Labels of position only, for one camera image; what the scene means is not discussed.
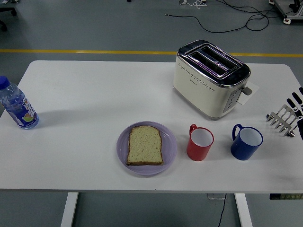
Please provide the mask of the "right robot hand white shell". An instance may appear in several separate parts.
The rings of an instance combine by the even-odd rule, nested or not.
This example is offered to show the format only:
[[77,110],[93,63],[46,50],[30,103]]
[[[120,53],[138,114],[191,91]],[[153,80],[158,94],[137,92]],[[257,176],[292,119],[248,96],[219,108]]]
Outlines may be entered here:
[[301,139],[303,138],[303,88],[299,88],[299,92],[292,93],[293,99],[288,98],[286,101],[290,105],[292,111],[295,114],[295,119],[297,120],[297,128],[299,130]]

